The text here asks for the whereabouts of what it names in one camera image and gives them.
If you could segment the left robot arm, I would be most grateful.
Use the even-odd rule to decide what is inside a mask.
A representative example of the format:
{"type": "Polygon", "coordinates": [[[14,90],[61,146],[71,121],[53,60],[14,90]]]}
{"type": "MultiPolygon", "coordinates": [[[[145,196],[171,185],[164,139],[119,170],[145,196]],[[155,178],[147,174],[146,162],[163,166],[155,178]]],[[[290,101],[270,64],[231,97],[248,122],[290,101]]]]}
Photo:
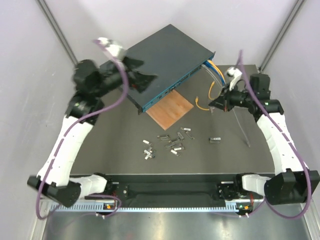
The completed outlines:
{"type": "Polygon", "coordinates": [[[39,196],[69,208],[92,194],[105,199],[113,194],[114,187],[103,174],[71,178],[70,173],[99,115],[120,105],[129,89],[142,93],[157,78],[155,74],[138,71],[143,64],[142,60],[129,57],[111,60],[106,70],[90,59],[76,64],[72,78],[75,94],[69,101],[56,143],[41,170],[27,180],[39,196]]]}

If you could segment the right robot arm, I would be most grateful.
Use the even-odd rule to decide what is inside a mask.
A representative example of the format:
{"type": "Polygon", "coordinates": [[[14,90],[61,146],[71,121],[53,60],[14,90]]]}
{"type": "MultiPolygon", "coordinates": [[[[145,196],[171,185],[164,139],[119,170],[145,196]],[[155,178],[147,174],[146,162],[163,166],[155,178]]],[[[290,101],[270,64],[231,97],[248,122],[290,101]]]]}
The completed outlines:
{"type": "Polygon", "coordinates": [[[320,175],[316,170],[305,173],[307,165],[301,164],[296,156],[282,105],[271,98],[270,77],[252,74],[249,86],[244,90],[237,86],[242,77],[240,71],[228,71],[225,77],[229,82],[209,106],[225,112],[234,107],[246,108],[261,130],[274,164],[273,177],[256,173],[238,174],[233,185],[234,194],[245,198],[254,192],[273,206],[307,202],[320,182],[320,175]]]}

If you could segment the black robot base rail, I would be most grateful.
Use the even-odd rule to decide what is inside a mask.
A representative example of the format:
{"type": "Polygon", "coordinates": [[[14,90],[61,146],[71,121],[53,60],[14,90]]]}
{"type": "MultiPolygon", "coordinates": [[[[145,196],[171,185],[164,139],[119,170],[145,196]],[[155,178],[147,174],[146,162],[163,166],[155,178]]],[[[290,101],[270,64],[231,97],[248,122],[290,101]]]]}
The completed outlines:
{"type": "Polygon", "coordinates": [[[240,191],[235,174],[113,174],[107,176],[105,195],[118,197],[124,208],[224,207],[226,201],[262,196],[240,191]]]}

